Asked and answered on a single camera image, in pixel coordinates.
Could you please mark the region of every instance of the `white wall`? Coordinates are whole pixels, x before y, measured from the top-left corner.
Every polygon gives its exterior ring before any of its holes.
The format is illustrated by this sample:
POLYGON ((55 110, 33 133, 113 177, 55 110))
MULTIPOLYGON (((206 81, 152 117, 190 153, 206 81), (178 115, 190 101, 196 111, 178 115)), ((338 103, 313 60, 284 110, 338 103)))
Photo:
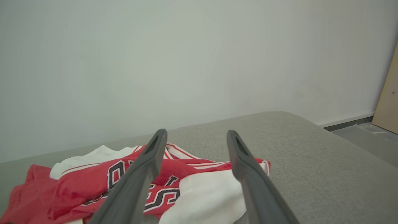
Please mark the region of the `white wall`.
POLYGON ((372 113, 396 0, 0 2, 0 162, 285 110, 372 113))

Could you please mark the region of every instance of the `gray floor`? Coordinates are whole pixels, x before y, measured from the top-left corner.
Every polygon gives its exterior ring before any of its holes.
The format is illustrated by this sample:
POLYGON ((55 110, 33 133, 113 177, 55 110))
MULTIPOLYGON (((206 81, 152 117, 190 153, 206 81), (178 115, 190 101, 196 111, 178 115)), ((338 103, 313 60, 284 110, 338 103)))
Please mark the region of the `gray floor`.
POLYGON ((398 135, 365 123, 332 131, 390 165, 398 168, 398 135))

